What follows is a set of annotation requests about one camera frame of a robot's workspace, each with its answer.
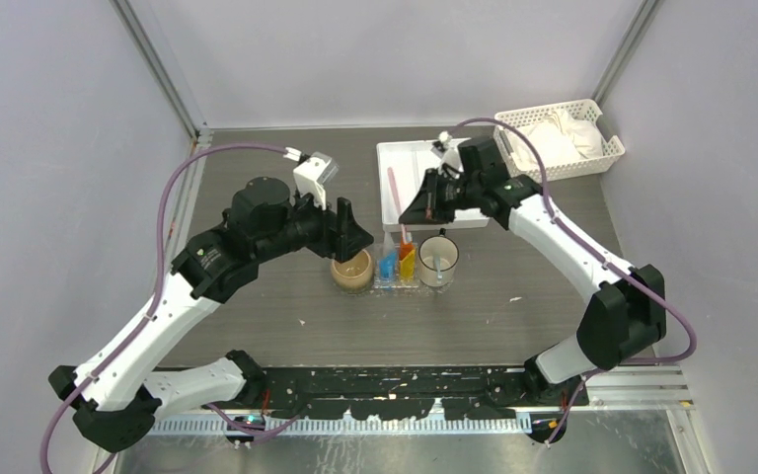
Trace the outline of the tan ceramic mug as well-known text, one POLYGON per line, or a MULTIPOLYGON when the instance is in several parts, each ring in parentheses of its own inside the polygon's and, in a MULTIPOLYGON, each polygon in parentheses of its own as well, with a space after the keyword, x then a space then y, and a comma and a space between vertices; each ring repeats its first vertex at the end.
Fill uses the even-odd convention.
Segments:
POLYGON ((374 280, 375 260, 367 250, 361 250, 346 262, 331 261, 331 275, 336 286, 348 293, 367 290, 374 280))

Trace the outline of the white toothpaste tube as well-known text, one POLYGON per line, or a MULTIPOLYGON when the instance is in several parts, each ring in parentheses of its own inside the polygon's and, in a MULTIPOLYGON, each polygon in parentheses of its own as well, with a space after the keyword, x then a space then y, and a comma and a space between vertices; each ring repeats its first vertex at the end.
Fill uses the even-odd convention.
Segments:
POLYGON ((397 252, 396 243, 391 232, 385 232, 382 245, 381 259, 387 259, 391 256, 395 256, 397 252))

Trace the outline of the blue toothpaste tube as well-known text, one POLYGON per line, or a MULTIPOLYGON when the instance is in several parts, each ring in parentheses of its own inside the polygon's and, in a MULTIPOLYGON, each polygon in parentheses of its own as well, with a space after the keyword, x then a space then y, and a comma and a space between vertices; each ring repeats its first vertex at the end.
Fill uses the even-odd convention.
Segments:
POLYGON ((390 286, 397 280, 398 252, 390 251, 379 261, 379 283, 381 286, 390 286))

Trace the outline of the white ribbed mug black rim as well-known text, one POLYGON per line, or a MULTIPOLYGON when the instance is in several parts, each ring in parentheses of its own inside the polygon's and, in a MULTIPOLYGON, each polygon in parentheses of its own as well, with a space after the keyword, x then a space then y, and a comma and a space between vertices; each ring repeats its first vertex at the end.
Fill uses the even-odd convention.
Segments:
POLYGON ((426 286, 441 288, 453 282, 459 262, 457 244, 448 237, 447 230, 426 238, 418 251, 418 277, 426 286))

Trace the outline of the white plastic bin tray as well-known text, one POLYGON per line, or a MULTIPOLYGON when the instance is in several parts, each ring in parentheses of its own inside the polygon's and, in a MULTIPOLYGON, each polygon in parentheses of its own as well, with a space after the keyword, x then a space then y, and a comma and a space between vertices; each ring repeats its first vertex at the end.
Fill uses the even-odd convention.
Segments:
POLYGON ((392 167, 394 170, 404 210, 414 199, 425 171, 436 168, 440 163, 431 148, 432 144, 428 140, 380 142, 376 145, 381 220, 385 232, 400 232, 400 223, 388 186, 387 169, 392 167))

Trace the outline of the clear rectangular holder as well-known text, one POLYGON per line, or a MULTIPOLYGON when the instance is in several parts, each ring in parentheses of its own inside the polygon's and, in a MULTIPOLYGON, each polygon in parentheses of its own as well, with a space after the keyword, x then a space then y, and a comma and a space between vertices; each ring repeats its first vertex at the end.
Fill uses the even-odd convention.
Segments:
POLYGON ((403 282, 400 281, 399 278, 399 262, 397 262, 397 280, 395 283, 392 283, 390 286, 381 286, 379 283, 379 261, 381 259, 382 254, 382 245, 378 245, 376 247, 376 251, 374 252, 375 257, 375 274, 374 274, 374 280, 372 287, 377 290, 384 290, 384 291, 397 291, 397 290, 414 290, 420 287, 420 281, 417 276, 417 247, 416 247, 416 275, 415 279, 410 282, 403 282))

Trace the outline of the yellow toothpaste tube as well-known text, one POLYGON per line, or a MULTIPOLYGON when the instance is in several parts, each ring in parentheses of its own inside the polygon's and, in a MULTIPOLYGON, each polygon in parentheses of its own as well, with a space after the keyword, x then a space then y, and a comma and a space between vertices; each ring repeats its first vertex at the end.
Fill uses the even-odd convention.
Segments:
POLYGON ((416 275, 416 252, 412 253, 414 259, 408 262, 399 263, 399 278, 400 281, 410 282, 415 279, 416 275))

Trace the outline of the clear oval glass tray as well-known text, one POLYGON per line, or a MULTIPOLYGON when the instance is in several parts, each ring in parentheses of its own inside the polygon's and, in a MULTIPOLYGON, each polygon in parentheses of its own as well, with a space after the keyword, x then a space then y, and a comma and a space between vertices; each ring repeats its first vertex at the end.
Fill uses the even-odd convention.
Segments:
POLYGON ((431 288, 426 285, 424 285, 420 281, 420 287, 414 290, 397 290, 397 291, 384 291, 384 290, 377 290, 372 287, 372 285, 365 291, 359 292, 359 293, 348 293, 340 289, 338 286, 337 288, 343 292, 344 294, 349 295, 373 295, 373 296, 415 296, 415 297, 426 297, 427 295, 432 294, 440 294, 444 291, 444 288, 431 288))

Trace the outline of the pink toothbrush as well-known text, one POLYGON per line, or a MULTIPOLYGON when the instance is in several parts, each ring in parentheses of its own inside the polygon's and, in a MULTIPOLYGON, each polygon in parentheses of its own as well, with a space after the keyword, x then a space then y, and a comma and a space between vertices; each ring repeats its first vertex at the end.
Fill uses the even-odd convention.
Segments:
MULTIPOLYGON (((397 218, 400 218, 402 216, 403 209, 402 209, 402 203, 401 203, 399 192, 398 192, 395 173, 392 167, 389 167, 387 169, 387 177, 388 177, 389 190, 393 198, 394 206, 397 213, 397 218)), ((401 232, 402 244, 403 245, 411 244, 412 241, 411 241, 410 232, 407 230, 406 225, 403 223, 400 223, 400 232, 401 232)))

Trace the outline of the orange toothpaste tube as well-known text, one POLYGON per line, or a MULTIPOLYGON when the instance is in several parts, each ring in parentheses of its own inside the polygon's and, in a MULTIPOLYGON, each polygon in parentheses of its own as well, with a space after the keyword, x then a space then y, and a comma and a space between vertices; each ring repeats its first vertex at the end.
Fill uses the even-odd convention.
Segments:
POLYGON ((411 242, 401 242, 398 250, 398 262, 412 261, 412 253, 416 251, 416 246, 411 242))

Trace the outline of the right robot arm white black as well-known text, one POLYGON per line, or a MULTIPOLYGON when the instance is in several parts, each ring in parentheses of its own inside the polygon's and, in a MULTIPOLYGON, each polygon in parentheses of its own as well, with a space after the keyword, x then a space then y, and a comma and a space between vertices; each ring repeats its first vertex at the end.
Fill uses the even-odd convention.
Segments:
POLYGON ((454 143, 443 136, 430 145, 440 163, 427 169, 404 225, 448 224, 457 211, 477 209, 539 251, 586 303, 575 333, 527 359, 522 383, 527 398, 549 405, 564 382, 586 372, 609 370, 666 334, 658 303, 664 278, 654 266, 636 268, 608 252, 569 220, 526 175, 511 176, 495 140, 454 143))

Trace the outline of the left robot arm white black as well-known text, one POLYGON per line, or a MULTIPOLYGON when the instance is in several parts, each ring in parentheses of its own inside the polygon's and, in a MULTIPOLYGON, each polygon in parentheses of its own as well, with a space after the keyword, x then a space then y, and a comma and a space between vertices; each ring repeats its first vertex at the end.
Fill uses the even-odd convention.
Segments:
POLYGON ((98 354, 61 365, 48 380, 74 411, 80 434, 110 453, 137 444, 168 417, 209 403, 255 407, 266 390, 262 368, 235 350, 210 364, 162 372, 159 362, 181 338, 254 281, 262 264, 300 250, 339 263, 373 244, 350 201, 321 207, 311 194, 261 177, 237 191, 221 222, 191 237, 162 287, 98 354))

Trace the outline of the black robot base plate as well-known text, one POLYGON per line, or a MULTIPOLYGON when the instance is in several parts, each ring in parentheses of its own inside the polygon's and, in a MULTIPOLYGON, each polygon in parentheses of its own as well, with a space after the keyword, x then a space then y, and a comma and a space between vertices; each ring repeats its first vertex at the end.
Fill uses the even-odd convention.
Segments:
POLYGON ((359 422, 420 422, 441 412, 449 422, 505 421, 518 409, 531 417, 536 441, 560 439, 567 407, 588 397, 579 377, 547 386, 507 366, 270 367, 223 410, 251 410, 271 418, 359 422))

